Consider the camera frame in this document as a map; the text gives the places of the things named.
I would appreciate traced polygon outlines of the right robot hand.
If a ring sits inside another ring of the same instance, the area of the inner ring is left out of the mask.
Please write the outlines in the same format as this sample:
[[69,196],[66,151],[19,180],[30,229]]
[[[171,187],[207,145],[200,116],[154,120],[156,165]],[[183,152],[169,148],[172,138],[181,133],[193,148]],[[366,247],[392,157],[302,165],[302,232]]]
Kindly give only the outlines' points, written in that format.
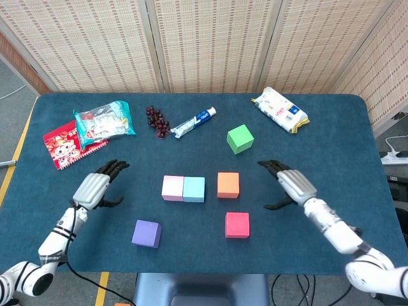
[[317,196],[317,189],[298,170],[291,169],[288,165],[278,160],[258,161],[278,181],[286,193],[286,197],[274,205],[264,205],[267,210],[278,210],[292,203],[303,206],[304,203]]

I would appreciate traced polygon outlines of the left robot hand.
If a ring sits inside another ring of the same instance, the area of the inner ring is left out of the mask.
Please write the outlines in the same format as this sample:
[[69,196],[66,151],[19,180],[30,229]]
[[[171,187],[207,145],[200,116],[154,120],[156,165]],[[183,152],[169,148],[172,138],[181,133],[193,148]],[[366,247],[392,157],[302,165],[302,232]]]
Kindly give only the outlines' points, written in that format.
[[114,201],[108,201],[104,199],[105,193],[117,175],[128,167],[127,162],[114,159],[98,168],[95,172],[88,174],[73,195],[72,204],[86,210],[117,206],[123,201],[124,197],[121,196]]

